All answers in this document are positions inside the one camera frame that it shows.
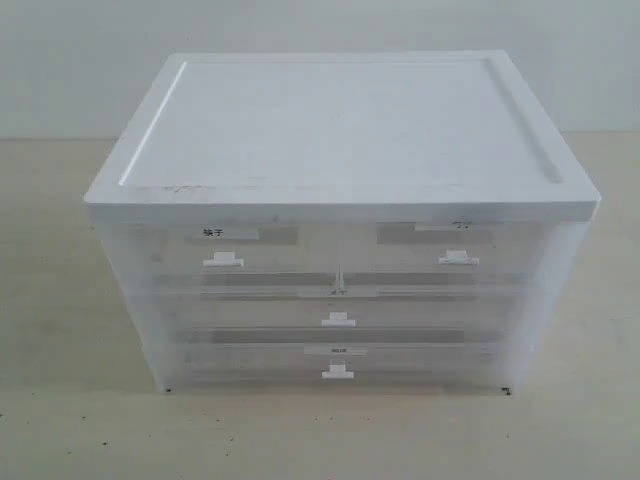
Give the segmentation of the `white translucent drawer cabinet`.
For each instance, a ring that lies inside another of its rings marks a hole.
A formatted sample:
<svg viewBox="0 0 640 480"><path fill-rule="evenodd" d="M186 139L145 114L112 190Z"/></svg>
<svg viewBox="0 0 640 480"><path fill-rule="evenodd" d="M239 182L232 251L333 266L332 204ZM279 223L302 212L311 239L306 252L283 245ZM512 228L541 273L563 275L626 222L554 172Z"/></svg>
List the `white translucent drawer cabinet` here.
<svg viewBox="0 0 640 480"><path fill-rule="evenodd" d="M499 344L532 363L600 195L502 51L238 53L171 56L84 201L144 355L176 341L139 323L139 294L520 292L539 301L537 327ZM353 227L524 222L549 228L524 285L342 287ZM128 283L139 228L306 224L338 229L332 287Z"/></svg>

